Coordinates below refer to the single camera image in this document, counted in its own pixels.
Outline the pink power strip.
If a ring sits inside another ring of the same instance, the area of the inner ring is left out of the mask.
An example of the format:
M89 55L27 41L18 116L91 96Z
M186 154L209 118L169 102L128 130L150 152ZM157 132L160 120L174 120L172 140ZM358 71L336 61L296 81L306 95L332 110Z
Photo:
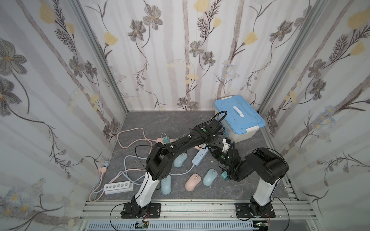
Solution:
M156 142L161 142L162 144L167 144L174 142L175 139L170 139L170 138L157 138Z

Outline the blue power strip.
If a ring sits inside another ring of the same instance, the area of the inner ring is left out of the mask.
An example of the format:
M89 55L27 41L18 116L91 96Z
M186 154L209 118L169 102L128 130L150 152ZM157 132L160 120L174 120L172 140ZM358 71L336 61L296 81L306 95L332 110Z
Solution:
M207 147L201 148L198 151L198 153L195 155L195 157L192 159L192 164L195 166L198 166L208 153L209 153L209 149Z

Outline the blue mouse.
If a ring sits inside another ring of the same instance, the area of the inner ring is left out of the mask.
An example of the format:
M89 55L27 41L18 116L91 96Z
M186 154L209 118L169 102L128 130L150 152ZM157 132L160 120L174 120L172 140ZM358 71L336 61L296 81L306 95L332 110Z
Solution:
M184 164L187 158L188 158L187 153L182 153L174 160L173 166L176 168L180 168Z
M210 187L217 177L218 177L218 172L215 169L211 168L208 170L208 172L204 176L202 183L205 186Z
M171 182L172 182L171 175L168 175L161 180L161 192L163 195L168 195L171 193L172 191Z

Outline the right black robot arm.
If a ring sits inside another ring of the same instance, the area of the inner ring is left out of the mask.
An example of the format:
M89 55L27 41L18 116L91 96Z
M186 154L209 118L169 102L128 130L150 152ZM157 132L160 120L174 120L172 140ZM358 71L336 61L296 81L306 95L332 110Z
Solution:
M264 147L254 149L242 160L235 142L225 139L223 145L223 148L207 147L219 164L224 166L226 179L240 182L252 173L259 176L259 183L250 201L235 204L237 218L242 221L269 216L274 218L272 194L289 170L287 162L272 149Z

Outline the pink mouse front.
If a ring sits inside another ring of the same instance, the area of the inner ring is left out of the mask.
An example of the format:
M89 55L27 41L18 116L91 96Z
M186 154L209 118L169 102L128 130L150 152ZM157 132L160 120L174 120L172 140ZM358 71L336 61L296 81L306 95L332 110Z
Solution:
M201 176L199 174L193 174L185 183L185 189L191 192L201 182Z

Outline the white power strip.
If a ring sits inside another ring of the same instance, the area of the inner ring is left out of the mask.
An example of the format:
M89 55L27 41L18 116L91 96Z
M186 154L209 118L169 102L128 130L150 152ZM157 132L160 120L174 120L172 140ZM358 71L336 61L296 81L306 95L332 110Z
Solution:
M116 194L116 193L123 193L123 192L131 192L134 189L134 184L130 181L125 182L114 182L108 183L104 185L103 192L106 195L109 194Z

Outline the blue lid storage box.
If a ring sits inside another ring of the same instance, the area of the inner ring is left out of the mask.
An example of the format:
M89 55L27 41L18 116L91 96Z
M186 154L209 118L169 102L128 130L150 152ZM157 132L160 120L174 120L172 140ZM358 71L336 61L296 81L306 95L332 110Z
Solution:
M228 96L214 102L215 112L227 111L221 121L225 136L236 143L245 141L266 126L265 120L240 95Z

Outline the blue mouse right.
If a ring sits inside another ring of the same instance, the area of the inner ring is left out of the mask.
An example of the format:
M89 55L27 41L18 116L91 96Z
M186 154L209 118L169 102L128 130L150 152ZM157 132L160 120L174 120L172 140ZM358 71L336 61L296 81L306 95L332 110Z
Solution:
M218 172L215 169L211 168L208 170L208 172L204 176L202 183L205 186L210 187L217 177L218 177Z

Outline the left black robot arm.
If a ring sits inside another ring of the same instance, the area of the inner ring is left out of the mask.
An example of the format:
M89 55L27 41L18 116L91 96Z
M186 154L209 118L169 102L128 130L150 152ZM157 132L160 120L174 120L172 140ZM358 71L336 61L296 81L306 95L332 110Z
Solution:
M203 144L216 146L222 127L221 122L213 118L194 127L183 138L166 144L158 142L152 146L145 162L144 181L131 202L124 205L121 217L123 219L145 217L157 185L170 174L174 160L193 147Z

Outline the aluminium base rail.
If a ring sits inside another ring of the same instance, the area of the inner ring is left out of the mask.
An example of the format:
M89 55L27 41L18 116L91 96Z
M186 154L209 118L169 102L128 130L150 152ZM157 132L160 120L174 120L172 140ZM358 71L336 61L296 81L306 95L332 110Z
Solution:
M271 215L261 218L237 216L236 203L245 199L153 200L157 217L121 217L124 200L87 202L78 231L322 231L307 201L276 199Z

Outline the blue mouse middle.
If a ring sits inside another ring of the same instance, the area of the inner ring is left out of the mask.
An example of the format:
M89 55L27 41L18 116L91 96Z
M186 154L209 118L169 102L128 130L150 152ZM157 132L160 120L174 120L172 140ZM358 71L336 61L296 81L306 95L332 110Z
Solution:
M187 158L188 158L187 153L182 153L174 160L173 166L176 168L180 168L184 164Z

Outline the blue mouse front left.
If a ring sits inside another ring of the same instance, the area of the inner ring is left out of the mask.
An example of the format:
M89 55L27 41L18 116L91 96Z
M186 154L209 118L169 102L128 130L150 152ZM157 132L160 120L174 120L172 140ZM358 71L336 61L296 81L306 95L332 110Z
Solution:
M163 195L168 195L171 193L172 191L171 182L172 182L171 175L168 175L161 180L161 192Z

